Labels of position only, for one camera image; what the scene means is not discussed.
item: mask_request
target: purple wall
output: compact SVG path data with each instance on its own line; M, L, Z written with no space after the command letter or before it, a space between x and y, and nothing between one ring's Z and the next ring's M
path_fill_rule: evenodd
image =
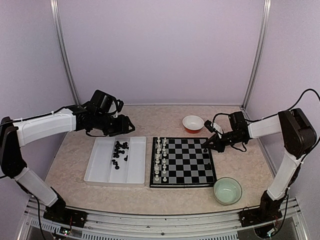
M264 1L59 1L80 100L240 105Z
M248 106L257 119L290 107L307 88L320 92L320 0L273 0L262 60ZM298 105L320 135L320 105L307 93ZM263 140L277 168L283 156L278 134ZM320 146L305 160L292 185L311 239L319 239Z
M50 1L0 1L0 33L1 118L30 117L72 104ZM48 137L22 149L28 166L42 178L62 137ZM0 239L14 239L28 199L12 179L0 180Z

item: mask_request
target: white bowl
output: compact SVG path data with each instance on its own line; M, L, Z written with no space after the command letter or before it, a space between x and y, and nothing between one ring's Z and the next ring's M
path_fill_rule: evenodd
M205 122L199 116L190 115L182 120L182 124L188 133L196 134L204 127Z
M240 184L231 177L222 177L213 185L215 199L223 205L238 202L242 196Z

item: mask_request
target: metal frame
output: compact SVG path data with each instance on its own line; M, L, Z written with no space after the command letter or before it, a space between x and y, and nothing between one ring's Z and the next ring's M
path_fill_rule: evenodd
M255 81L257 78L258 68L260 64L260 59L262 56L263 46L266 38L267 33L267 27L268 27L268 21L269 21L269 13L271 8L271 0L265 0L264 1L264 8L263 8L263 15L262 15L262 21L261 21L261 27L260 27L260 34L259 34L259 40L258 40L258 46L256 48L253 67L250 74L250 80L248 87L245 92L244 100L242 103L242 107L244 109L247 108L250 97L252 95L252 91L255 85Z
M281 205L284 213L286 204ZM238 212L241 209L229 210L215 213L190 214L190 215L138 215L124 214L84 209L87 213L87 221L84 228L72 227L78 237L75 239L164 239L164 240L203 240L238 239L238 231L263 226L259 224L249 227L241 227ZM40 205L41 215L45 206ZM304 229L304 219L295 198L289 199L287 218L293 218L295 229L300 240L308 240ZM52 222L41 218L42 228L48 232L68 227L67 225ZM22 220L20 222L17 240L26 240L31 227L39 228L38 205L32 198L29 200Z
M57 39L59 43L60 53L61 53L65 73L67 76L68 85L69 85L74 103L79 105L80 100L79 100L76 84L72 76L72 72L71 72L71 68L70 68L70 64L67 56L66 46L64 43L62 25L61 25L60 14L59 14L58 0L50 0L50 4L51 4L53 21L56 29ZM260 64L262 53L263 53L263 47L264 47L264 42L265 42L266 33L267 33L270 9L271 9L271 0L264 0L264 8L263 8L258 44L255 52L252 70L250 73L249 83L245 92L242 105L240 106L241 110L244 112L244 114L248 118L249 116L247 114L247 107L253 92L254 84L257 78L259 64ZM275 176L277 173L277 170L274 163L271 160L271 157L267 149L262 144L260 139L258 139L258 143L266 159L266 162L270 168L271 173L273 174L273 176ZM37 218L37 212L36 212L36 209L37 209L36 205L37 204L32 200L29 201L27 210L20 222L21 227L20 227L20 231L17 233L16 239L18 240L27 239L28 231L30 229L32 220L34 223L37 223L38 218ZM208 213L208 214L198 214L198 215L180 215L180 216L132 215L131 217L129 217L130 215L128 214L117 214L117 213L89 211L89 210L86 210L86 211L89 212L90 221L86 223L85 229L79 229L79 231L83 230L84 232L86 232L86 234L95 234L95 235L97 234L110 235L113 233L113 236L116 236L116 234L118 234L118 236L129 237L129 236L133 236L132 227L135 227L138 229L137 231L134 230L134 235L136 237L146 238L146 236L148 236L150 238L167 239L167 237L160 235L161 231L164 231L164 230L171 231L172 229L171 227L174 226L175 228L173 232L168 236L168 237L174 238L174 237L182 236L181 235L182 232L179 229L182 227L182 222L183 223L185 222L186 224L188 224L186 228L188 233L187 235L184 234L183 236L184 237L197 236L197 239L199 239L199 236L203 236L203 237L208 236L210 234L209 233L210 231L215 234L225 234L227 232L229 233L234 232L235 229L237 228L241 228L241 224L238 220L239 218L237 214L238 210ZM294 200L291 199L289 201L289 210L287 215L288 217L290 216L293 217L295 222L295 227L299 235L299 239L308 240L306 224L300 212L300 209L298 207L298 203L296 202L295 199ZM128 219L128 218L133 219L137 217L139 217L138 222L137 222L137 219L135 219L133 222L130 222L130 219ZM114 220L119 221L119 219L123 219L119 222L121 226L117 226L117 224L110 224ZM171 225L168 225L167 220L173 220L173 221L170 221ZM149 225L150 221L152 222L153 226L150 226L150 228L148 228L149 226L144 226L144 223L146 225L147 224ZM47 226L50 225L52 228L59 227L59 226L54 226L56 225L55 223L47 222L47 220L45 219L43 219L43 223L47 224Z
M58 43L59 43L59 48L62 56L62 61L64 65L64 70L67 76L67 81L68 85L72 94L72 98L75 104L79 105L80 104L80 99L78 96L76 84L74 82L72 73L71 73L71 68L67 56L67 51L66 51L66 46L64 42L64 36L63 36L63 30L62 30L62 25L61 25L61 20L60 20L60 14L59 14L59 6L58 6L58 0L50 0L51 3L51 11L52 11L52 16L53 16L53 21L56 29L56 34L58 38ZM268 21L269 21L269 13L270 13L270 8L271 8L271 0L264 0L264 8L263 8L263 14L262 14L262 21L261 21L261 27L260 27L260 33L259 33L259 38L258 38L258 45L257 49L255 52L255 57L254 57L254 62L250 74L250 79L249 79L249 84L247 86L245 95L244 95L244 100L242 102L241 107L246 109L250 100L250 97L252 95L253 87L256 81L257 77L257 72L260 64L260 59L262 56L262 51L263 51L263 45L264 41L266 38L266 33L267 33L267 27L268 27Z
M67 56L64 35L63 35L61 21L60 21L58 0L50 0L50 3L51 3L53 22L54 22L54 26L55 26L55 30L56 30L56 35L58 38L60 53L61 53L68 85L69 85L69 88L71 91L72 99L75 104L80 105L80 100L79 100L76 84L75 84L74 79L71 74L71 69L70 69L69 60L68 60L68 56Z

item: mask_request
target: table surface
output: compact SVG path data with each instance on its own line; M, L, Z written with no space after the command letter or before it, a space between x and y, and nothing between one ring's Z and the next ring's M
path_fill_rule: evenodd
M46 177L68 206L113 213L175 215L200 214L241 209L260 203L262 193L273 177L260 150L258 141L247 144L247 152L227 147L224 153L212 151L217 178L231 177L242 186L239 202L224 206L215 200L213 188L150 188L150 168L153 137L211 137L203 128L197 134L187 133L182 119L197 115L212 120L217 113L233 113L235 106L193 105L126 105L122 114L128 115L136 127L127 136L146 136L145 187L93 186L84 182L90 154L95 142L84 131L66 135ZM229 119L218 116L222 129L230 131Z

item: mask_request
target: robotic arm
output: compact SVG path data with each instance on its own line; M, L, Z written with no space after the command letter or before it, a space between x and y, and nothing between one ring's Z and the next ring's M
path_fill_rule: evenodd
M284 157L271 186L263 193L259 208L239 213L243 227L273 221L276 217L281 218L280 205L287 190L296 180L305 156L317 141L314 128L300 108L280 111L249 125L243 113L238 111L229 114L229 121L232 131L226 133L218 132L209 120L205 122L206 128L215 134L203 144L204 148L222 153L228 145L247 144L250 139L282 133Z
M128 116L118 115L124 102L96 90L90 101L71 105L58 111L27 119L5 117L0 125L0 166L2 172L14 179L27 193L36 196L46 206L45 219L84 227L87 213L66 208L66 202L38 177L23 160L20 147L33 141L71 131L98 129L102 137L127 134L135 130Z

